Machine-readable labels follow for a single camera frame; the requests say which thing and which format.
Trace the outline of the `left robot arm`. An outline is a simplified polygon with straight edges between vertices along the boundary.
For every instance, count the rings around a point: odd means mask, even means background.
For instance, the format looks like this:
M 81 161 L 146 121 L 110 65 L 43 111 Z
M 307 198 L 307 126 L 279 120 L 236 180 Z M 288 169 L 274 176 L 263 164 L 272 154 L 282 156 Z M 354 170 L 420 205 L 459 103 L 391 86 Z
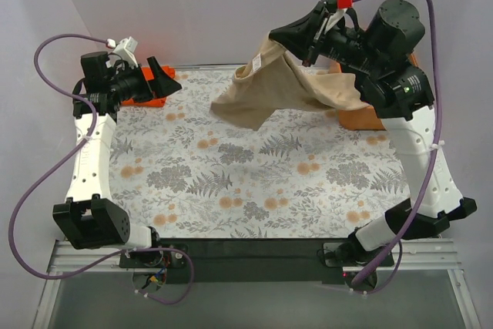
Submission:
M 109 161 L 117 113 L 123 102 L 162 99 L 181 90 L 153 56 L 148 68 L 122 58 L 110 60 L 108 52 L 92 52 L 80 59 L 83 78 L 73 92 L 83 100 L 73 102 L 77 143 L 74 169 L 65 202 L 53 207 L 53 219 L 77 250 L 100 247 L 138 248 L 137 257 L 156 267 L 164 257 L 152 227 L 133 226 L 128 213 L 112 201 Z

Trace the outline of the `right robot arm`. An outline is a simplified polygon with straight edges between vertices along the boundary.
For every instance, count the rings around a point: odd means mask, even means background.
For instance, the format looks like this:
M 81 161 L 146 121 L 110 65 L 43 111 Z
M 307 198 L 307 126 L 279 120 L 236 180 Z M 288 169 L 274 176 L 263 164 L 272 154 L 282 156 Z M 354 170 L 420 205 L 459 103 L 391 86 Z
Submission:
M 477 209 L 456 187 L 433 140 L 438 106 L 426 74 L 411 59 L 425 33 L 418 10 L 405 0 L 386 0 L 366 29 L 329 23 L 334 11 L 323 3 L 303 18 L 270 32 L 305 65 L 333 59 L 355 77 L 361 100 L 371 105 L 388 131 L 401 161 L 410 196 L 382 217 L 357 228 L 329 258 L 370 263 L 397 235 L 405 240 L 435 237 L 454 220 Z

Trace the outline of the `beige t shirt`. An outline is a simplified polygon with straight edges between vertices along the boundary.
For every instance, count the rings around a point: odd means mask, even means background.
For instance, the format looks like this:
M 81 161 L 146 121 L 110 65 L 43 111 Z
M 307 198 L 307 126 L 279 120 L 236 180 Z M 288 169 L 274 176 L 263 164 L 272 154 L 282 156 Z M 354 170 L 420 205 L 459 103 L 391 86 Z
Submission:
M 368 106 L 351 73 L 309 74 L 287 50 L 265 37 L 256 55 L 236 69 L 228 89 L 210 104 L 218 119 L 257 131 L 277 110 L 354 111 Z

